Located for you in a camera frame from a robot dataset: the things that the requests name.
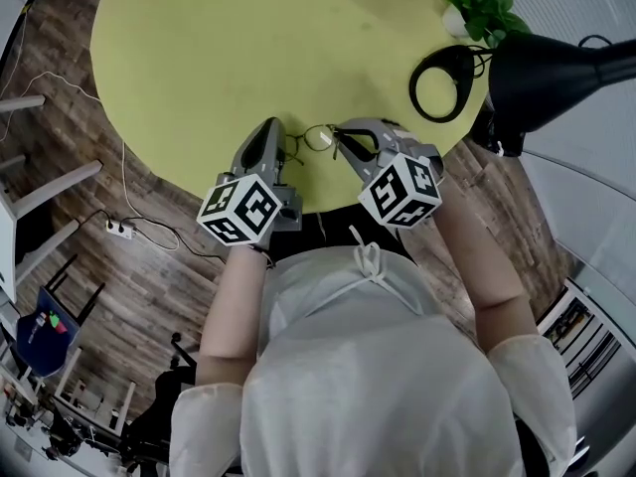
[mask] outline wooden floor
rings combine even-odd
[[[98,2],[36,0],[28,16],[22,58],[5,97],[20,94],[44,71],[96,94],[88,47]],[[15,44],[0,78],[2,85],[17,50]],[[82,221],[97,209],[119,219],[133,216],[122,190],[121,139],[99,103],[48,76],[37,79],[30,93],[44,94],[47,103],[16,112],[9,135],[0,144],[0,160],[22,152],[32,157],[26,169],[8,177],[11,196],[98,159],[104,166],[95,178],[55,198],[56,227],[71,218]],[[0,132],[6,116],[0,115]],[[555,299],[572,260],[553,242],[519,161],[499,159],[468,142],[460,143],[445,160],[520,271],[533,309],[540,315]],[[138,210],[178,228],[199,252],[225,253],[195,223],[200,200],[155,177],[132,153],[127,153],[126,178]],[[142,237],[129,241],[109,236],[104,224],[104,215],[95,216],[47,258],[20,285],[18,308],[31,312],[38,287],[77,253],[79,260],[60,293],[63,299],[79,310],[101,282],[106,287],[82,328],[84,352],[74,380],[82,378],[91,389],[97,386],[112,395],[123,395],[128,381],[134,381],[134,416],[152,401],[154,380],[168,368],[171,334],[184,334],[186,346],[198,342],[223,265],[213,258],[195,257],[183,247],[171,252]],[[164,245],[173,245],[165,232],[144,223],[138,226]],[[423,225],[405,239],[450,316],[469,328],[470,304],[434,225]]]

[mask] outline white pot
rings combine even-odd
[[[464,27],[466,21],[454,5],[447,7],[441,17],[441,22],[451,36],[458,38],[468,37],[468,32],[466,32],[466,27]]]

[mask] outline white shirt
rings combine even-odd
[[[551,475],[574,452],[564,363],[540,336],[485,356],[394,253],[331,247],[282,261],[243,388],[196,387],[172,417],[173,477],[522,476],[514,414]]]

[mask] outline white sleeve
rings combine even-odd
[[[240,453],[242,387],[214,384],[184,391],[172,412],[170,475],[219,477]]]
[[[576,419],[567,370],[552,343],[518,336],[488,353],[508,391],[513,412],[533,432],[546,454],[551,476],[565,473],[576,446]]]

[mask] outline power strip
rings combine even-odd
[[[122,223],[113,219],[106,222],[106,231],[123,239],[132,240],[135,226],[131,223]]]

